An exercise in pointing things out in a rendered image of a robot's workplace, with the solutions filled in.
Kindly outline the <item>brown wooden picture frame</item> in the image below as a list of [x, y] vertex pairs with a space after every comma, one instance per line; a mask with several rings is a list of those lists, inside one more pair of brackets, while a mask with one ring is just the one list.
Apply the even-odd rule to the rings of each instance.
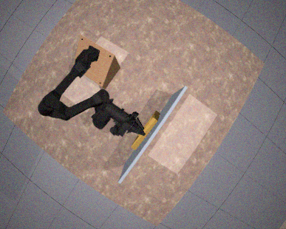
[[149, 119], [149, 121], [147, 122], [147, 124], [144, 126], [144, 132], [145, 132], [145, 136], [143, 135], [138, 135], [135, 139], [135, 141], [133, 142], [131, 148], [133, 148], [134, 150], [137, 149], [137, 147], [144, 141], [144, 139], [146, 138], [147, 135], [149, 135], [149, 132], [151, 132], [152, 128], [154, 127], [154, 125], [157, 123], [158, 119], [159, 119], [160, 113], [158, 111], [155, 111], [155, 113], [151, 116], [151, 118]]

